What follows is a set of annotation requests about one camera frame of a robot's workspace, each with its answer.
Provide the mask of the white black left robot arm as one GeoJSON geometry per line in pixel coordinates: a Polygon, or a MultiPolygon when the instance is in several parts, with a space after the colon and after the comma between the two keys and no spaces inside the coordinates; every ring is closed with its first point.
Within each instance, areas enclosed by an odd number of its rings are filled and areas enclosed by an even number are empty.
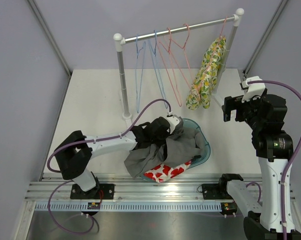
{"type": "Polygon", "coordinates": [[[59,171],[64,180],[71,180],[71,199],[102,197],[99,180],[87,169],[95,157],[117,152],[146,149],[165,140],[180,120],[173,115],[158,117],[152,122],[134,125],[114,136],[86,136],[82,131],[72,132],[54,151],[59,171]]]}

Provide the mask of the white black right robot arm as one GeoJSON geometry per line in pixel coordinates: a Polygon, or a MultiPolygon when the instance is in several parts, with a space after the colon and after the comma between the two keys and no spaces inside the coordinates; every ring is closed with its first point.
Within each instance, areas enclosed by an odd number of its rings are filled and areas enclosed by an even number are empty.
{"type": "Polygon", "coordinates": [[[283,129],[286,100],[264,93],[244,101],[243,96],[224,99],[223,120],[245,122],[252,129],[252,145],[262,175],[262,203],[258,203],[237,174],[223,174],[219,187],[240,209],[248,240],[301,240],[296,230],[290,202],[290,170],[285,169],[294,153],[293,140],[283,129]]]}

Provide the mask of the red poppy print skirt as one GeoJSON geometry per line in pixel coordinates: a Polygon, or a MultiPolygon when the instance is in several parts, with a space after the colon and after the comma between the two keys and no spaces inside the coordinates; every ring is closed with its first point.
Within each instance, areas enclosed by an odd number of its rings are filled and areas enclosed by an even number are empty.
{"type": "Polygon", "coordinates": [[[157,183],[164,183],[178,175],[184,173],[190,166],[192,161],[189,160],[176,167],[169,167],[165,164],[160,164],[151,170],[146,171],[142,176],[147,180],[151,180],[157,183]]]}

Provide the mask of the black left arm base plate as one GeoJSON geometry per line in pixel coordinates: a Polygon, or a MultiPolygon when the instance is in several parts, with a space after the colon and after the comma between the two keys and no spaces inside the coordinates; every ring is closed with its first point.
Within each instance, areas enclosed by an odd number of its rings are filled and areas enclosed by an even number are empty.
{"type": "Polygon", "coordinates": [[[73,184],[70,192],[72,200],[113,200],[115,185],[112,183],[99,183],[89,191],[83,191],[78,184],[73,184]]]}

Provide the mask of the teal plastic basin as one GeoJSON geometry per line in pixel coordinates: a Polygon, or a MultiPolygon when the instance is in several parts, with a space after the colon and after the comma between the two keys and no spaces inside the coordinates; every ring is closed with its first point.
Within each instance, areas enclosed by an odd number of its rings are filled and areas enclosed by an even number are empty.
{"type": "MultiPolygon", "coordinates": [[[[156,155],[149,159],[151,165],[158,161],[159,165],[164,164],[173,168],[191,160],[191,166],[188,168],[190,169],[209,159],[211,147],[200,126],[188,118],[184,118],[182,122],[183,126],[175,129],[174,134],[165,139],[156,155]]],[[[140,175],[141,178],[152,181],[143,177],[143,174],[140,175]]]]}

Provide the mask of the grey skirt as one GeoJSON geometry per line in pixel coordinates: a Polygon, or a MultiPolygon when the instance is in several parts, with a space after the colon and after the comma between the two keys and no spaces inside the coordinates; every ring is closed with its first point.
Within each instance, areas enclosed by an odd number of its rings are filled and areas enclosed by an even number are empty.
{"type": "Polygon", "coordinates": [[[184,118],[164,141],[131,150],[124,165],[132,178],[145,177],[161,183],[205,163],[210,154],[211,147],[200,126],[184,118]]]}

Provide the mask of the blue wire hanger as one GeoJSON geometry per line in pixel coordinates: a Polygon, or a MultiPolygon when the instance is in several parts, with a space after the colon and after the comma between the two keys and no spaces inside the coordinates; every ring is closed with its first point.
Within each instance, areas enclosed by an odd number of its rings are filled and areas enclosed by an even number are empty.
{"type": "Polygon", "coordinates": [[[134,69],[134,80],[135,80],[135,102],[136,102],[136,112],[140,112],[140,102],[142,93],[142,83],[144,75],[145,66],[145,55],[146,55],[146,42],[143,41],[141,46],[139,46],[138,39],[135,40],[136,47],[136,62],[134,69]]]}
{"type": "Polygon", "coordinates": [[[166,93],[165,93],[164,84],[163,84],[162,76],[160,73],[159,63],[158,63],[158,58],[157,58],[157,46],[158,46],[157,32],[156,32],[156,30],[154,30],[153,32],[155,34],[154,35],[155,45],[154,46],[152,45],[150,39],[147,40],[147,43],[148,43],[148,48],[149,48],[150,56],[151,56],[151,62],[152,62],[153,70],[155,72],[155,77],[157,80],[157,84],[158,84],[158,88],[159,88],[161,97],[163,99],[166,99],[166,93]]]}

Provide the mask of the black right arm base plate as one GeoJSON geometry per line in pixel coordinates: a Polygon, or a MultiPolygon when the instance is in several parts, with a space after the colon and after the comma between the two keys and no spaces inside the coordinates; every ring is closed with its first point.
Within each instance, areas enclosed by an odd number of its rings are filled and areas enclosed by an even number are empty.
{"type": "Polygon", "coordinates": [[[218,183],[204,183],[199,186],[199,192],[204,200],[233,200],[226,187],[218,183]]]}

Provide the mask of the pink hanger with grey skirt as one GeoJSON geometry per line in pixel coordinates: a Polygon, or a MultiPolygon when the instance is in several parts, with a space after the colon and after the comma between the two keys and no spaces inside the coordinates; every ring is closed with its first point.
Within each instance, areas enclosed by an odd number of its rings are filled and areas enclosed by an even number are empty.
{"type": "Polygon", "coordinates": [[[188,68],[189,75],[190,75],[190,80],[186,80],[186,79],[184,79],[184,80],[187,83],[188,87],[191,89],[191,85],[193,84],[193,75],[192,75],[192,71],[191,71],[189,60],[188,60],[187,53],[186,53],[186,46],[187,46],[188,39],[189,39],[189,36],[190,36],[190,28],[189,28],[189,25],[187,23],[184,23],[183,26],[186,26],[186,28],[187,28],[187,38],[186,38],[183,46],[181,46],[180,44],[178,44],[173,39],[172,36],[170,36],[170,41],[173,42],[175,45],[177,45],[180,49],[183,50],[183,54],[184,54],[184,57],[185,57],[185,60],[186,60],[186,64],[187,64],[187,68],[188,68]]]}

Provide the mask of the pink hanger with poppy skirt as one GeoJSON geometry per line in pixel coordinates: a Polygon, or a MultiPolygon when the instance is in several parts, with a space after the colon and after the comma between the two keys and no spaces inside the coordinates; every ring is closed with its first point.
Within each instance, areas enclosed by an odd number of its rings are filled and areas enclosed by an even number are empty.
{"type": "Polygon", "coordinates": [[[178,81],[176,79],[176,74],[175,74],[175,69],[174,69],[174,64],[173,64],[174,55],[171,53],[172,33],[171,33],[171,29],[169,27],[167,27],[166,30],[167,30],[167,34],[168,34],[168,41],[166,40],[165,36],[163,35],[161,39],[157,40],[157,49],[158,49],[160,58],[162,60],[162,63],[164,65],[164,68],[166,70],[167,77],[168,77],[171,89],[173,91],[173,94],[175,96],[176,102],[179,107],[182,107],[182,105],[183,105],[182,97],[181,97],[181,94],[179,91],[178,81]],[[172,72],[172,77],[170,75],[168,64],[164,58],[163,52],[167,53],[167,55],[168,55],[168,59],[169,59],[168,63],[169,63],[169,67],[172,72]]]}

